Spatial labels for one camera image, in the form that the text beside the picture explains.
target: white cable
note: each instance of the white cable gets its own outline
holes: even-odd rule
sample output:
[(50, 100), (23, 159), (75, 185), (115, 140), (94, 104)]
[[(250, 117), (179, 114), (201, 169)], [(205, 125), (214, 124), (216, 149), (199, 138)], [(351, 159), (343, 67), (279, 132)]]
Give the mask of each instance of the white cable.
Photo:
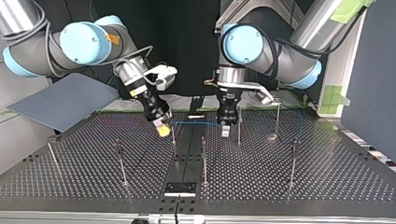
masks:
[(106, 63), (99, 63), (99, 64), (96, 64), (96, 65), (106, 65), (106, 64), (111, 64), (111, 63), (117, 63), (119, 60), (127, 59), (127, 58), (132, 57), (132, 56), (134, 56), (134, 55), (136, 55), (136, 54), (138, 54), (138, 53), (140, 53), (140, 52), (143, 52), (143, 51), (145, 51), (145, 50), (148, 51), (148, 53), (147, 53), (146, 56), (145, 56), (145, 57), (147, 58), (147, 57), (149, 56), (149, 54), (151, 53), (151, 51), (152, 51), (153, 48), (154, 48), (154, 47), (152, 47), (152, 46), (147, 46), (147, 47), (144, 47), (144, 48), (139, 49), (139, 50), (137, 50), (137, 51), (134, 51), (134, 52), (132, 52), (132, 53), (130, 53), (130, 54), (127, 54), (127, 55), (123, 56), (122, 58), (118, 58), (118, 59), (115, 59), (115, 60), (112, 60), (112, 61), (106, 62)]
[(49, 64), (49, 70), (52, 72), (53, 75), (55, 75), (56, 77), (64, 77), (64, 75), (62, 74), (58, 74), (55, 69), (53, 68), (52, 65), (52, 61), (50, 59), (50, 22), (47, 24), (47, 28), (46, 28), (46, 58), (47, 58), (47, 63)]
[(134, 68), (138, 71), (138, 74), (139, 74), (143, 79), (145, 79), (145, 80), (147, 81), (148, 84), (150, 84), (151, 86), (156, 86), (156, 85), (157, 85), (157, 83), (150, 81), (150, 80), (145, 76), (145, 74), (142, 72), (142, 70), (141, 70), (136, 64), (131, 63), (130, 61), (128, 61), (128, 60), (126, 60), (126, 59), (119, 59), (119, 61), (116, 62), (116, 63), (114, 64), (114, 66), (113, 66), (113, 73), (114, 73), (114, 75), (117, 75), (117, 74), (118, 74), (118, 72), (117, 72), (117, 66), (118, 66), (120, 63), (126, 63), (126, 64), (128, 64), (130, 67), (133, 65)]

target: green tape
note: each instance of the green tape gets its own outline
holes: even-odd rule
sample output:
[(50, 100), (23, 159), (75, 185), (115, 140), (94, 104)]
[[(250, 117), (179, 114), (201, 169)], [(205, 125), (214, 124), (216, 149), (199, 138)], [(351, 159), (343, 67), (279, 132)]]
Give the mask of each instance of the green tape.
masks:
[(336, 114), (338, 106), (342, 103), (341, 90), (342, 86), (326, 86), (322, 102), (320, 105), (320, 114)]
[(344, 0), (332, 14), (331, 20), (347, 24), (356, 16), (362, 7), (369, 7), (375, 1), (376, 0)]

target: metal rod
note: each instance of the metal rod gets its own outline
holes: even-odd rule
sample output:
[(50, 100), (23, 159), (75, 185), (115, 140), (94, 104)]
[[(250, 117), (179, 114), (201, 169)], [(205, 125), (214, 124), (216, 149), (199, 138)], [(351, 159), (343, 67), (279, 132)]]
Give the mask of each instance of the metal rod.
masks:
[(116, 152), (116, 156), (119, 158), (119, 160), (120, 160), (120, 166), (121, 166), (121, 171), (122, 171), (122, 177), (123, 177), (123, 185), (124, 186), (128, 186), (129, 185), (129, 183), (128, 183), (128, 180), (126, 179), (126, 174), (125, 174), (125, 167), (124, 167), (124, 165), (123, 165), (123, 160), (122, 160), (122, 154), (123, 154), (123, 151), (122, 151), (122, 148), (121, 148), (121, 143), (120, 143), (120, 139), (119, 138), (117, 138), (116, 139), (116, 141), (114, 142), (114, 144), (113, 144), (113, 147), (114, 147), (114, 150), (115, 150), (115, 152)]
[(291, 166), (290, 189), (293, 187), (294, 173), (296, 168), (296, 161), (299, 156), (299, 151), (300, 151), (300, 140), (296, 138), (293, 142), (293, 148), (292, 148), (293, 164)]
[(50, 155), (52, 156), (52, 159), (55, 162), (56, 169), (58, 170), (61, 179), (64, 180), (64, 176), (62, 175), (62, 172), (61, 172), (61, 167), (59, 166), (58, 159), (56, 159), (55, 152), (53, 151), (52, 145), (50, 143), (47, 143), (47, 146), (49, 147)]
[(120, 159), (120, 164), (121, 164), (122, 175), (123, 175), (123, 178), (124, 178), (124, 185), (128, 185), (128, 180), (126, 179), (125, 168), (123, 166), (122, 159)]
[(58, 165), (58, 160), (56, 159), (55, 153), (53, 151), (52, 145), (50, 143), (47, 143), (47, 146), (49, 147), (50, 155), (53, 158), (53, 161), (55, 161), (56, 165)]
[(241, 123), (242, 123), (242, 109), (238, 106), (239, 120), (238, 120), (238, 145), (241, 145)]
[(172, 126), (172, 143), (175, 145), (176, 144), (176, 138), (175, 138), (175, 127)]
[(206, 172), (206, 140), (202, 136), (202, 158), (204, 160), (204, 186), (208, 185), (207, 172)]
[(281, 103), (280, 103), (280, 100), (278, 98), (277, 99), (277, 111), (276, 111), (276, 126), (275, 126), (275, 135), (276, 135), (276, 137), (278, 135), (278, 129), (279, 129), (280, 107), (281, 107)]

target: metal optical table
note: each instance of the metal optical table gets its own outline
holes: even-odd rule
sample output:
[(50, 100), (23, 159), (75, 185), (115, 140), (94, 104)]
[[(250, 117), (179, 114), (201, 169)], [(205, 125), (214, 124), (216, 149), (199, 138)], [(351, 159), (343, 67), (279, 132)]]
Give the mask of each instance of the metal optical table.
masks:
[[(282, 110), (274, 139), (276, 111), (244, 111), (242, 118), (238, 144), (236, 127), (221, 138), (216, 113), (196, 120), (176, 113), (174, 144), (142, 115), (92, 116), (51, 144), (54, 155), (43, 147), (0, 176), (0, 223), (396, 223), (396, 174), (329, 122)], [(189, 186), (189, 197), (167, 194), (177, 185)]]

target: metal frame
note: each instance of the metal frame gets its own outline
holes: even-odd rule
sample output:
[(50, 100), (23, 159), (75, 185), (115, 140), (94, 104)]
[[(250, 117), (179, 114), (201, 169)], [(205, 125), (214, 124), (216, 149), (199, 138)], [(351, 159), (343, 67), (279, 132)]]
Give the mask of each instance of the metal frame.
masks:
[[(237, 23), (242, 20), (251, 10), (257, 7), (269, 7), (273, 9), (285, 21), (290, 21), (290, 12), (293, 0), (234, 0), (227, 7), (219, 20), (216, 22), (216, 29), (221, 28), (227, 23)], [(304, 13), (296, 5), (293, 13), (291, 27), (296, 29), (303, 19)]]
[[(2, 223), (42, 223), (42, 221), (63, 221), (76, 223), (86, 221), (107, 221), (111, 223), (131, 223), (134, 219), (145, 219), (149, 223), (174, 223), (174, 215), (138, 215), (122, 213), (48, 213), (48, 212), (0, 212)], [(237, 217), (237, 216), (196, 216), (179, 215), (179, 221), (186, 223), (396, 223), (395, 218), (368, 217)]]

